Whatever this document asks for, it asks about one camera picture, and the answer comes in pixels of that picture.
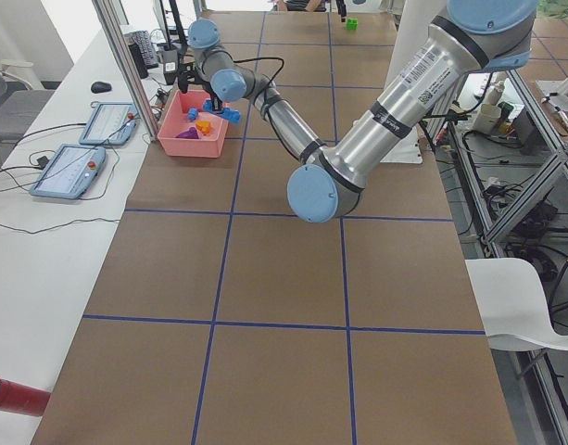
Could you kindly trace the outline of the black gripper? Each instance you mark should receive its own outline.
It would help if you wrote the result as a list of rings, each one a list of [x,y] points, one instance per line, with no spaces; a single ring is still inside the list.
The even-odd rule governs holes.
[[[176,80],[177,86],[183,94],[188,92],[191,84],[201,86],[210,97],[210,99],[205,101],[205,111],[222,113],[222,100],[214,92],[209,81],[206,81],[201,77],[195,62],[181,63],[177,69]]]

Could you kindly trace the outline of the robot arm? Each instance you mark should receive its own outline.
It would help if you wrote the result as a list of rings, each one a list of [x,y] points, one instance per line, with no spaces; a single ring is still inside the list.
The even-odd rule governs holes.
[[[512,70],[530,57],[536,1],[447,1],[408,63],[335,146],[327,146],[264,74],[236,63],[217,24],[189,27],[193,72],[223,102],[247,100],[299,161],[286,186],[295,215],[325,223],[353,211],[371,171],[447,90],[474,72]]]

